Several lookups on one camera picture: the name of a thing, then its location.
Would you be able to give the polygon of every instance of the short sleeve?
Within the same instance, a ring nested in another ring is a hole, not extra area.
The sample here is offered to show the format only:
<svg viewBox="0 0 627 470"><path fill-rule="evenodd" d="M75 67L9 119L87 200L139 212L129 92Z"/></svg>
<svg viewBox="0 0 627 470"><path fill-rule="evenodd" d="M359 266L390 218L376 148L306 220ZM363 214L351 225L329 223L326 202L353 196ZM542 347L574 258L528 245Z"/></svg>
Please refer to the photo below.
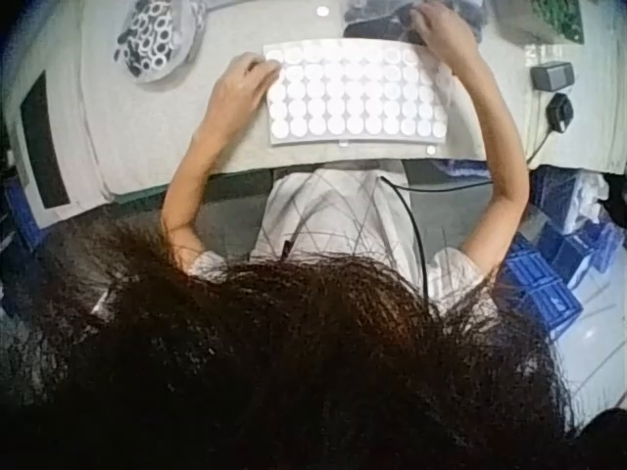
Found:
<svg viewBox="0 0 627 470"><path fill-rule="evenodd" d="M427 277L430 300L444 310L454 306L485 279L472 259L454 248L436 254L427 265Z"/></svg>
<svg viewBox="0 0 627 470"><path fill-rule="evenodd" d="M223 257L214 252L204 252L192 263L187 274L201 279L211 280L218 274L218 269L224 266Z"/></svg>

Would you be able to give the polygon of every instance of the black panel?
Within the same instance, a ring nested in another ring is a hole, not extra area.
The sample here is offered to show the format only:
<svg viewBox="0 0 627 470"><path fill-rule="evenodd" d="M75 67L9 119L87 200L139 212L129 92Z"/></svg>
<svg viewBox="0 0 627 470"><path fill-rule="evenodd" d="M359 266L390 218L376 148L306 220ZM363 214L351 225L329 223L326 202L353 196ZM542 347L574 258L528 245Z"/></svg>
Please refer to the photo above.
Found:
<svg viewBox="0 0 627 470"><path fill-rule="evenodd" d="M59 170L57 154L52 142L45 73L37 78L22 103L22 123L28 148L28 160L43 207L52 209L69 204L70 198Z"/></svg>

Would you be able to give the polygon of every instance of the box of green parts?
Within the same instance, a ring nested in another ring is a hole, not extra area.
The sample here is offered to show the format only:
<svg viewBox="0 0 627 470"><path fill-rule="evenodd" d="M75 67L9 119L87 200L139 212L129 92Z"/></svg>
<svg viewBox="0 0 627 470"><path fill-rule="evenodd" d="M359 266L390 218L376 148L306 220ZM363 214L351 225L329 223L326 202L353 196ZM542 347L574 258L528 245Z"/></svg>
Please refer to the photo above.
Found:
<svg viewBox="0 0 627 470"><path fill-rule="evenodd" d="M499 0L495 4L501 23L544 43L584 43L579 0Z"/></svg>

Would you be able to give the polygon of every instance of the person's left arm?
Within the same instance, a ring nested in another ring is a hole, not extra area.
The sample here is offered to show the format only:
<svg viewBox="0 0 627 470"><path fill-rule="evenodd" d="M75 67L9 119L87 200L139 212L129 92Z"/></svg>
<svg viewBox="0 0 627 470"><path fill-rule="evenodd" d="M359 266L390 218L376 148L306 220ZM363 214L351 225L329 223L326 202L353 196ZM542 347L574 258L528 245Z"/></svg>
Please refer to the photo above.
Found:
<svg viewBox="0 0 627 470"><path fill-rule="evenodd" d="M178 266L187 271L205 247L195 222L217 157L250 121L278 78L280 64L256 54L235 58L217 81L207 113L168 188L162 229Z"/></svg>

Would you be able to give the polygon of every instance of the white garment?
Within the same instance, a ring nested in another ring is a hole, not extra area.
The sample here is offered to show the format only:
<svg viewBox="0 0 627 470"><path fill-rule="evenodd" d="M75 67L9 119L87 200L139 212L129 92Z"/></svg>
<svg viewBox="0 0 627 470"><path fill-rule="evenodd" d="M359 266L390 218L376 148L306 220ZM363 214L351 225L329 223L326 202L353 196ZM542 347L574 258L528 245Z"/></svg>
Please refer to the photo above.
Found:
<svg viewBox="0 0 627 470"><path fill-rule="evenodd" d="M325 164L313 172L286 170L267 200L263 226L251 259L278 259L285 242L291 257L354 254L369 256L396 269L420 286L422 276L414 252L410 215L385 184L385 176L408 186L400 161ZM402 193L408 205L408 193ZM190 274L211 277L224 259L202 254ZM481 281L477 266L455 249L438 253L427 266L429 297L446 309Z"/></svg>

